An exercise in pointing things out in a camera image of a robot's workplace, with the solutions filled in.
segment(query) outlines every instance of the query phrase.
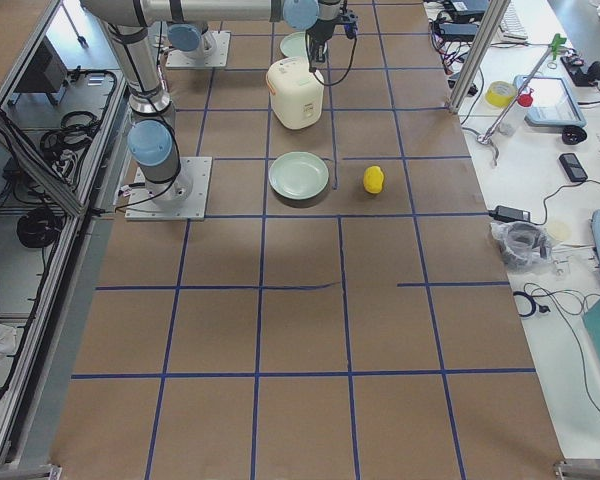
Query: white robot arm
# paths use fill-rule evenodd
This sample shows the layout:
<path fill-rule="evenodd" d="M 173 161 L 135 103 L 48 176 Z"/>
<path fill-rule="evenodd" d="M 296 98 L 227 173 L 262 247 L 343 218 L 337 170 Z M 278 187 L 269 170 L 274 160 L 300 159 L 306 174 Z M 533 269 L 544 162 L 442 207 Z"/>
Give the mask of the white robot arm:
<path fill-rule="evenodd" d="M 155 22 L 175 25 L 179 33 L 174 38 L 170 36 L 172 44 L 181 50 L 194 51 L 203 48 L 205 35 L 210 34 L 208 21 L 284 19 L 296 30 L 307 32 L 309 68 L 315 70 L 312 63 L 325 61 L 325 45 L 335 27 L 343 25 L 347 37 L 355 38 L 357 20 L 347 9 L 347 0 L 81 0 L 81 3 L 100 19 L 129 85 L 129 106 L 135 121 L 127 144 L 142 170 L 147 193 L 146 199 L 129 205 L 142 203 L 143 210 L 148 210 L 153 220 L 201 219 L 204 209 L 194 204 L 198 197 L 206 198 L 207 187 L 204 194 L 198 191 L 191 195 L 191 192 L 195 185 L 208 184 L 209 175 L 196 177 L 195 165 L 200 158 L 188 157 L 183 162 L 179 156 L 173 128 L 175 108 L 158 73 L 148 38 L 149 25 Z"/>
<path fill-rule="evenodd" d="M 307 30 L 310 62 L 324 62 L 324 47 L 335 27 L 344 25 L 352 38 L 357 20 L 346 0 L 82 0 L 82 5 L 103 23 L 129 83 L 131 108 L 140 115 L 164 112 L 171 103 L 147 38 L 147 27 L 154 22 L 285 20 L 296 30 Z"/>

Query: black phone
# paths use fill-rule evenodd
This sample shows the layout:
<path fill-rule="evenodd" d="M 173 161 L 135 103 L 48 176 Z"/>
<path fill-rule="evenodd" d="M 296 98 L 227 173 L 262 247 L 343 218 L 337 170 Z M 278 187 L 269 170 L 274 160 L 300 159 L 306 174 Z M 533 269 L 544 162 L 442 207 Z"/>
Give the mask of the black phone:
<path fill-rule="evenodd" d="M 562 168 L 564 168 L 569 180 L 572 182 L 582 183 L 589 178 L 575 153 L 563 153 L 558 158 L 562 164 Z"/>

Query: yellow lemon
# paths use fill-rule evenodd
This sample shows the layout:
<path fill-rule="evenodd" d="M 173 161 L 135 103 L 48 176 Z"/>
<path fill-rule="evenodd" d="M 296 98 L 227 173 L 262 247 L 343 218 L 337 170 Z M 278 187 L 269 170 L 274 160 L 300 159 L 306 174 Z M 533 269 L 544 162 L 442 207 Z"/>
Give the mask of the yellow lemon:
<path fill-rule="evenodd" d="M 382 184 L 384 183 L 384 172 L 377 165 L 367 168 L 364 171 L 362 177 L 362 185 L 364 189 L 373 194 L 380 193 L 382 191 Z"/>

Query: gray mounting plate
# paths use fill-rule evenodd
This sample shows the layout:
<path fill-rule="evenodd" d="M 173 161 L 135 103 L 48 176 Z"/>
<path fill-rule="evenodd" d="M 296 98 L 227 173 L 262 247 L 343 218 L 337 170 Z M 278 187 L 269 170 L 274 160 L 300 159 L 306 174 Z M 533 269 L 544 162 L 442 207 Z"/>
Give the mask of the gray mounting plate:
<path fill-rule="evenodd" d="M 167 57 L 167 68 L 172 69 L 207 69 L 207 68 L 224 68 L 227 66 L 227 58 L 229 57 L 229 41 L 231 40 L 231 32 L 220 31 L 211 32 L 216 39 L 217 48 L 213 55 L 207 58 L 194 59 L 184 55 L 180 50 L 169 52 Z"/>
<path fill-rule="evenodd" d="M 182 169 L 193 179 L 193 188 L 189 196 L 182 202 L 173 205 L 157 205 L 149 200 L 126 210 L 127 220 L 204 220 L 207 208 L 209 179 L 211 178 L 211 157 L 181 157 Z M 138 168 L 135 182 L 144 182 L 144 175 Z M 144 188 L 133 190 L 129 203 L 140 202 L 149 198 Z"/>

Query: yellow tape roll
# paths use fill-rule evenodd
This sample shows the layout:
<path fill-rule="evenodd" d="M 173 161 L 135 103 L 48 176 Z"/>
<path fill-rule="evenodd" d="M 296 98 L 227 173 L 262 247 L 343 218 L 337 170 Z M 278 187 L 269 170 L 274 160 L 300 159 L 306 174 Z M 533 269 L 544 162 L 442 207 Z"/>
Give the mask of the yellow tape roll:
<path fill-rule="evenodd" d="M 504 108 L 511 103 L 516 96 L 516 87 L 507 82 L 493 82 L 484 98 L 494 107 Z"/>

